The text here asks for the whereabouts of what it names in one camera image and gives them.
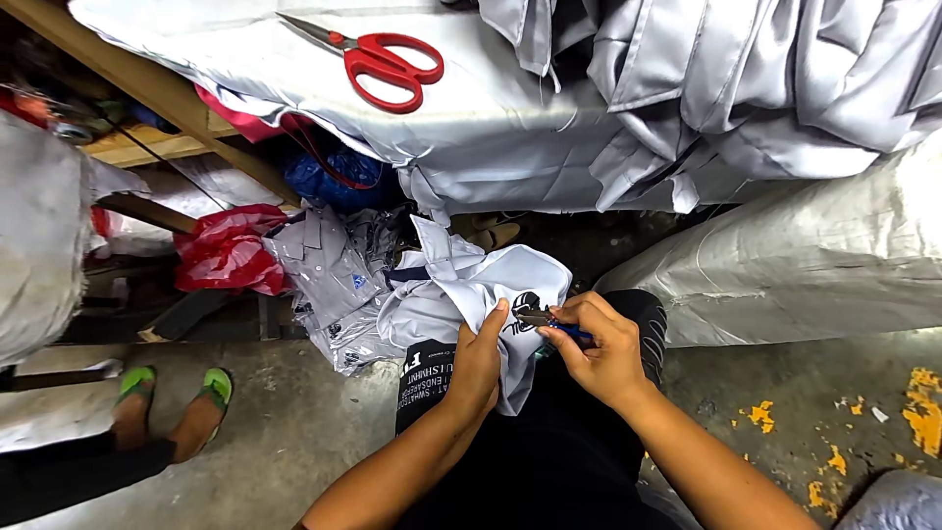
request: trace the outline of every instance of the pliers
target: pliers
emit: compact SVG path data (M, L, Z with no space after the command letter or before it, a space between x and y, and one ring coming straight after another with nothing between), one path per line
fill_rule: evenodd
M553 316L553 313L549 311L541 311L539 309L517 309L513 312L513 316L517 318L518 321L522 323L528 323L532 326L541 327L548 325L549 327L555 327L565 331L570 337L581 337L583 339L592 339L592 333L588 333L579 329L578 324L575 323L561 323L556 320L556 317Z

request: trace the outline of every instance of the blue plastic bag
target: blue plastic bag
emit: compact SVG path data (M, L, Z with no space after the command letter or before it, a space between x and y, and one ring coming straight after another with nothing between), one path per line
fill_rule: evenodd
M325 202L334 211L343 214L363 208L392 206L399 198L396 172L389 164L361 155L347 146L328 155L327 163L355 183L375 186L368 190L354 190L332 178L307 153L298 155L288 163L284 180L309 202Z

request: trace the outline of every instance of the green sandal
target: green sandal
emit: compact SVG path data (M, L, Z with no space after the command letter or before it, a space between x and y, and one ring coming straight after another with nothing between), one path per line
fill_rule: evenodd
M131 369L124 375L121 381L121 390L118 395L118 401L115 406L121 404L127 396L131 394L140 394L148 401L154 400L154 385L156 384L157 374L150 366L140 366Z
M200 393L196 394L196 397L200 397L204 394L209 396L209 399L213 401L213 405L222 412L222 418L225 418L226 410L229 409L229 400L233 397L233 382L232 379L229 378L229 374L222 368L210 368L207 370L206 376L203 378L203 389L200 390ZM219 425L222 425L222 419L219 419ZM206 443L213 441L213 438L216 437L216 434L219 432L219 425L213 429L213 434L209 435L209 439Z

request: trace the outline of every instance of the black t-shirt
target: black t-shirt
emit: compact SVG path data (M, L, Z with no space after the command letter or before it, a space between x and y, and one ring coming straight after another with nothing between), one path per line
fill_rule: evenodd
M538 367L538 382L555 381L535 385L519 416L488 416L397 528L678 529L639 499L637 436L555 364Z

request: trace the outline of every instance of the red scissors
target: red scissors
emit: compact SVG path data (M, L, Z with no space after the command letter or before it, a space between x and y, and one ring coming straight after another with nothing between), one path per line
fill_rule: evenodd
M351 39L319 25L276 13L292 31L344 58L347 77L353 89L376 108L396 114L413 112L422 105L422 85L438 82L445 73L442 54L428 43L399 33L370 33ZM429 56L435 66L429 70L416 68L404 58L386 49L386 46L412 48ZM356 80L359 74L370 75L413 94L405 103L390 103L366 91Z

